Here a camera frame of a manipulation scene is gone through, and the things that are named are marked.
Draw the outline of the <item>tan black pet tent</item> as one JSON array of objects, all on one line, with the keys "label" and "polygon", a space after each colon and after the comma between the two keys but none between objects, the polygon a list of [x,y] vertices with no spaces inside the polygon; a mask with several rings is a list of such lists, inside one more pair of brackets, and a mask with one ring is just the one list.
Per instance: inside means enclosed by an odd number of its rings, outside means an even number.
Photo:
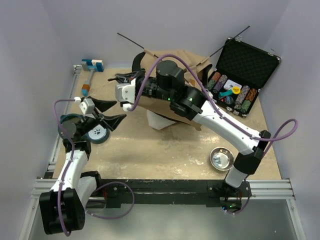
[{"label": "tan black pet tent", "polygon": [[[145,71],[144,76],[140,76],[145,78],[155,60],[165,54],[178,56],[185,61],[202,84],[203,77],[206,77],[208,73],[213,73],[213,65],[209,57],[200,56],[188,50],[149,51],[146,49],[134,58],[131,72]],[[176,115],[170,109],[170,101],[174,90],[180,90],[184,86],[200,89],[196,79],[181,62],[175,58],[165,57],[151,71],[138,106],[168,120],[175,121],[175,123],[184,123],[200,131],[201,124]]]}]

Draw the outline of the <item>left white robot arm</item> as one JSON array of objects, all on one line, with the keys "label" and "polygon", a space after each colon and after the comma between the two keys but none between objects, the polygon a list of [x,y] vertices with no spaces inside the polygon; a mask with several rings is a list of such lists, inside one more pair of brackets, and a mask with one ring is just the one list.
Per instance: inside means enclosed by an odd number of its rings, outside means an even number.
[{"label": "left white robot arm", "polygon": [[65,162],[54,185],[39,197],[39,206],[44,232],[47,235],[81,230],[85,224],[85,206],[90,196],[99,196],[104,190],[100,174],[83,173],[91,154],[91,141],[87,134],[95,127],[114,131],[127,116],[106,116],[103,113],[117,101],[99,100],[93,97],[70,99],[81,110],[81,115],[64,118],[55,115],[58,130],[65,148]]}]

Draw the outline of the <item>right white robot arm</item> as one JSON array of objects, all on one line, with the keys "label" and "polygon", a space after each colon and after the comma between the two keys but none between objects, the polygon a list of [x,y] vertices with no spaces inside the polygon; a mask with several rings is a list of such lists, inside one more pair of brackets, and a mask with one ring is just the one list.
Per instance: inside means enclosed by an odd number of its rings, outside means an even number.
[{"label": "right white robot arm", "polygon": [[181,121],[205,126],[232,144],[238,154],[222,189],[227,196],[235,196],[241,190],[242,182],[256,172],[271,134],[267,130],[254,130],[219,109],[204,87],[187,85],[184,70],[176,62],[158,61],[151,70],[155,70],[154,77],[142,69],[129,82],[118,83],[115,86],[117,101],[124,111],[131,112],[142,97],[159,100],[173,113],[173,120],[179,117]]}]

